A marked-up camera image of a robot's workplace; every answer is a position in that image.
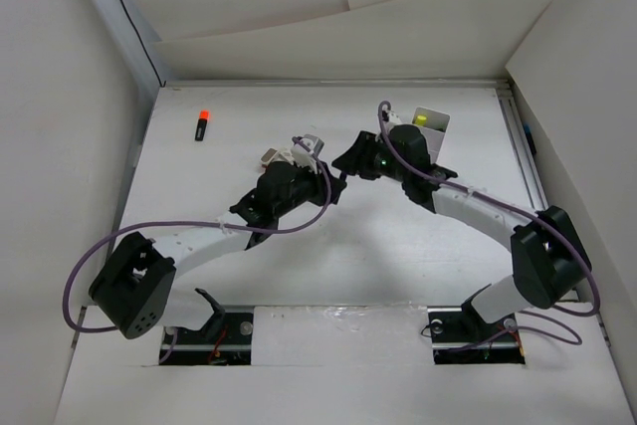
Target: screw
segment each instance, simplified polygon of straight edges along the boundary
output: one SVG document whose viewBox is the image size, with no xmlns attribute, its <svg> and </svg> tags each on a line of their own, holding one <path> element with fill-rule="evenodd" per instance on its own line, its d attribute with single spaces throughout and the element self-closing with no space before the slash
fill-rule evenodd
<svg viewBox="0 0 637 425">
<path fill-rule="evenodd" d="M 435 333 L 436 335 L 442 333 L 442 321 L 440 319 L 433 319 L 431 322 L 429 322 L 429 328 L 431 330 L 431 333 Z"/>
<path fill-rule="evenodd" d="M 511 319 L 511 318 L 504 319 L 503 322 L 502 322 L 502 325 L 509 332 L 513 332 L 513 331 L 515 331 L 518 328 L 518 323 L 516 322 L 516 320 L 515 319 Z"/>
<path fill-rule="evenodd" d="M 250 335 L 252 333 L 252 323 L 251 322 L 241 322 L 241 325 L 239 325 L 239 332 L 241 333 L 241 335 Z"/>
</svg>

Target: black bracket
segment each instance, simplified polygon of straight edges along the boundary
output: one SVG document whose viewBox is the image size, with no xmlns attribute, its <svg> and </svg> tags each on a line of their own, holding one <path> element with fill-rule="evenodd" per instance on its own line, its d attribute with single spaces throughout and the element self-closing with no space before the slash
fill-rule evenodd
<svg viewBox="0 0 637 425">
<path fill-rule="evenodd" d="M 223 322 L 226 318 L 226 310 L 203 289 L 197 288 L 195 289 L 195 292 L 208 301 L 208 304 L 212 307 L 212 317 L 204 323 L 203 327 L 199 330 L 203 339 L 210 340 L 217 336 L 221 327 L 223 327 Z"/>
<path fill-rule="evenodd" d="M 176 269 L 140 233 L 125 236 L 89 288 L 89 295 L 126 338 L 157 324 Z"/>
</svg>

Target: yellow object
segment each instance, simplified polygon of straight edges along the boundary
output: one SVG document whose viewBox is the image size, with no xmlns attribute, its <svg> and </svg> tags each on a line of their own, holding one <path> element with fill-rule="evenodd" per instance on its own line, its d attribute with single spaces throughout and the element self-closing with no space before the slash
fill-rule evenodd
<svg viewBox="0 0 637 425">
<path fill-rule="evenodd" d="M 416 126 L 424 126 L 426 122 L 427 116 L 425 116 L 424 114 L 418 114 L 416 115 L 416 119 L 414 119 L 414 124 Z"/>
</svg>

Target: white wall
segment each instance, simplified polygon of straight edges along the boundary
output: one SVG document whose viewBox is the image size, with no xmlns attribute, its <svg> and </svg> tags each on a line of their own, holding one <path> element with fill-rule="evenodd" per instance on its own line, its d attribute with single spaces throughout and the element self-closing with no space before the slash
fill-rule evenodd
<svg viewBox="0 0 637 425">
<path fill-rule="evenodd" d="M 633 410 L 636 21 L 637 0 L 553 0 L 507 65 L 531 106 L 547 195 L 569 211 L 591 258 Z"/>
<path fill-rule="evenodd" d="M 0 0 L 0 59 L 0 422 L 42 425 L 71 352 L 62 289 L 112 225 L 136 89 L 89 0 Z"/>
<path fill-rule="evenodd" d="M 630 307 L 631 294 L 634 292 L 627 289 L 626 283 L 620 277 L 619 265 L 609 254 L 609 246 L 602 239 L 599 223 L 595 222 L 595 218 L 589 211 L 589 202 L 585 202 L 577 191 L 544 128 L 522 97 L 520 90 L 516 88 L 515 93 L 516 103 L 523 120 L 531 127 L 537 148 L 535 164 L 546 197 L 551 204 L 556 204 L 568 211 L 593 265 L 593 274 L 602 297 L 604 324 L 611 340 L 611 353 L 635 414 L 637 411 L 637 360 L 634 355 L 634 341 L 637 337 L 637 315 Z M 602 177 L 607 169 L 607 165 L 604 164 L 590 164 L 589 167 L 591 177 Z M 610 198 L 603 194 L 600 194 L 596 201 L 609 208 L 621 202 L 619 198 Z M 617 228 L 632 227 L 630 224 L 633 221 L 632 217 L 620 216 L 617 219 Z M 610 231 L 604 229 L 603 233 L 608 234 Z M 631 249 L 633 244 L 627 243 L 624 248 Z M 595 386 L 594 378 L 591 380 L 591 386 Z"/>
</svg>

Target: black mount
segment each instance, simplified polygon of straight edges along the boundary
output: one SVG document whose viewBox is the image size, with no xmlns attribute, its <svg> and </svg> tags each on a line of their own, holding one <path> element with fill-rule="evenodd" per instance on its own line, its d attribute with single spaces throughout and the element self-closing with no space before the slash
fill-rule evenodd
<svg viewBox="0 0 637 425">
<path fill-rule="evenodd" d="M 226 310 L 203 289 L 197 288 L 195 292 L 208 301 L 208 304 L 210 304 L 212 308 L 212 317 L 204 323 L 201 330 L 199 330 L 199 334 L 205 340 L 210 340 L 216 337 L 221 331 L 221 327 L 223 327 L 224 320 L 226 319 Z"/>
<path fill-rule="evenodd" d="M 525 363 L 518 341 L 509 333 L 479 348 L 457 351 L 454 348 L 489 339 L 506 328 L 506 320 L 515 320 L 513 314 L 495 323 L 485 323 L 477 318 L 468 320 L 464 308 L 428 308 L 428 331 L 431 337 L 433 358 L 437 365 L 479 363 Z"/>
<path fill-rule="evenodd" d="M 563 209 L 550 206 L 537 213 L 555 228 L 581 255 L 592 270 L 573 223 Z M 577 283 L 585 279 L 580 265 L 548 231 L 531 222 L 516 228 L 511 237 L 514 282 L 523 297 L 533 306 L 548 309 Z"/>
<path fill-rule="evenodd" d="M 89 288 L 89 295 L 126 338 L 146 333 L 161 318 L 175 277 L 140 233 L 125 236 Z"/>
<path fill-rule="evenodd" d="M 431 162 L 427 140 L 417 126 L 396 125 L 389 131 L 389 140 L 398 154 L 417 170 L 440 179 L 458 176 L 454 171 Z M 405 168 L 384 141 L 373 133 L 361 131 L 354 145 L 331 165 L 344 174 L 362 179 L 375 180 L 386 176 L 400 181 L 402 190 L 412 202 L 435 212 L 431 194 L 440 186 Z"/>
<path fill-rule="evenodd" d="M 337 204 L 340 193 L 347 183 L 334 177 L 325 163 L 322 164 L 329 177 L 331 204 Z M 286 161 L 270 163 L 259 177 L 257 187 L 230 208 L 256 228 L 277 229 L 279 219 L 293 209 L 310 201 L 316 206 L 325 204 L 327 190 L 325 178 L 308 167 L 295 166 Z M 269 234 L 253 233 L 246 249 L 263 243 Z"/>
</svg>

